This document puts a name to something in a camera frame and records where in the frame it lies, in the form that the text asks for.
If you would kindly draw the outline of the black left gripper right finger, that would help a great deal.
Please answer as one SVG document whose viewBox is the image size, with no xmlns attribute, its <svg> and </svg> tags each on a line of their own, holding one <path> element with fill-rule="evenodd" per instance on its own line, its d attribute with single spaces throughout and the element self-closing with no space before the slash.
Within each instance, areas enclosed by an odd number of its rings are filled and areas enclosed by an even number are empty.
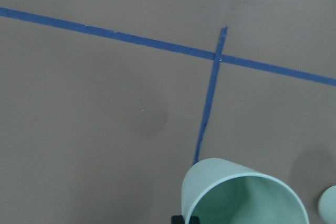
<svg viewBox="0 0 336 224">
<path fill-rule="evenodd" d="M 197 216 L 191 216 L 191 224 L 199 224 L 199 218 Z"/>
</svg>

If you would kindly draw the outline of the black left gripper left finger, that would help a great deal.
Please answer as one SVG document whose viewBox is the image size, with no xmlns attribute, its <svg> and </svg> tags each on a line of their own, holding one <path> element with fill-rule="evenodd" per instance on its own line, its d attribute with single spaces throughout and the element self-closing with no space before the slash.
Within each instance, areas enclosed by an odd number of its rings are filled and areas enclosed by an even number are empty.
<svg viewBox="0 0 336 224">
<path fill-rule="evenodd" d="M 171 217 L 171 224 L 183 224 L 182 215 L 174 215 Z"/>
</svg>

